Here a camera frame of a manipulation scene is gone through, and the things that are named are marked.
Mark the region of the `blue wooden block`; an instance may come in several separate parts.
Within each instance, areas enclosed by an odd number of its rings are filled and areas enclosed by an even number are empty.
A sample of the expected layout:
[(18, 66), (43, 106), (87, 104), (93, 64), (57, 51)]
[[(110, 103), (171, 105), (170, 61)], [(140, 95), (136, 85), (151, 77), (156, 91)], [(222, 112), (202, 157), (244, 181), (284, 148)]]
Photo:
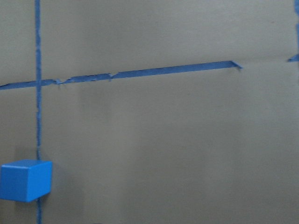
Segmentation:
[(0, 198), (31, 202), (51, 192), (51, 161), (20, 160), (0, 167)]

